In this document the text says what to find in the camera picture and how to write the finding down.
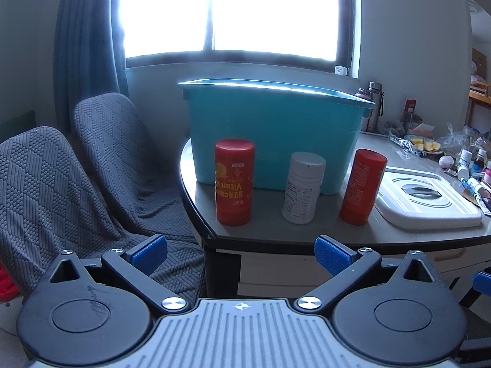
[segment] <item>chair backrest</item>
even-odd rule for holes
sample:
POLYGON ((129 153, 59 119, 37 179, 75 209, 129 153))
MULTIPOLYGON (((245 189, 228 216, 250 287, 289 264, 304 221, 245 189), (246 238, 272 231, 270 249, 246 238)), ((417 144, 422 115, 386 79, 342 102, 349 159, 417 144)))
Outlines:
POLYGON ((135 201, 153 192, 152 184, 161 173, 136 108, 122 94, 98 95, 77 104, 74 123, 110 210, 127 230, 139 230, 135 201))
POLYGON ((95 257, 127 241, 58 130, 35 128, 0 145, 0 261, 23 294, 61 250, 95 257))

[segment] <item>black circular mount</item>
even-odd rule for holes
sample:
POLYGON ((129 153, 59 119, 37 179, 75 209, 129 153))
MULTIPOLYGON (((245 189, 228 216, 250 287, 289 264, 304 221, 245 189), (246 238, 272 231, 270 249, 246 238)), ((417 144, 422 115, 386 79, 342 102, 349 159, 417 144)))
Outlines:
POLYGON ((427 365, 452 355, 466 319, 443 285, 389 281, 344 297, 332 314, 348 347, 382 364, 427 365))
POLYGON ((33 357, 57 366, 99 365, 129 352, 148 334, 151 315, 141 299, 75 282, 36 288, 27 299, 17 332, 33 357))

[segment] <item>turquoise plastic storage box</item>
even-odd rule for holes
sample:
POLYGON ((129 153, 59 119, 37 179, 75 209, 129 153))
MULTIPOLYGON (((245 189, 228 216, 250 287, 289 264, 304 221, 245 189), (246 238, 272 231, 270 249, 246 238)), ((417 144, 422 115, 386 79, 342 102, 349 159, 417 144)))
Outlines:
POLYGON ((338 91, 257 80, 179 83, 188 101, 196 178, 215 183, 215 143, 243 138, 256 145, 254 186, 284 190, 293 152, 316 153, 327 165, 321 192, 337 194, 361 123, 374 105, 338 91))

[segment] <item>blue gripper pad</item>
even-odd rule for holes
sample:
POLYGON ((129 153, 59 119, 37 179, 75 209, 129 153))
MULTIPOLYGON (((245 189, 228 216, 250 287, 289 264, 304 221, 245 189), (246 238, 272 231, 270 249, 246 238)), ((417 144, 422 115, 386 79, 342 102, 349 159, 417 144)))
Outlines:
POLYGON ((472 287, 483 295, 491 296, 491 275, 478 272, 474 275, 472 287))
POLYGON ((142 250, 133 254, 130 264, 143 274, 152 274, 167 258, 167 240, 165 236, 158 237, 142 250))
POLYGON ((354 261, 352 255, 324 238, 316 239, 314 254, 317 262, 333 277, 353 264, 354 261))

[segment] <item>white medicine bottle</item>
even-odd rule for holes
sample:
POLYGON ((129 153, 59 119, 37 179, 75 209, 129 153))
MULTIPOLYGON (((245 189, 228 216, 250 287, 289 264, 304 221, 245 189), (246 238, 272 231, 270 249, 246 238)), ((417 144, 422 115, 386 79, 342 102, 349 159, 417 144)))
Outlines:
POLYGON ((307 224, 315 214, 321 191, 326 160, 310 152, 295 152, 290 158, 290 169, 281 213, 294 224, 307 224))

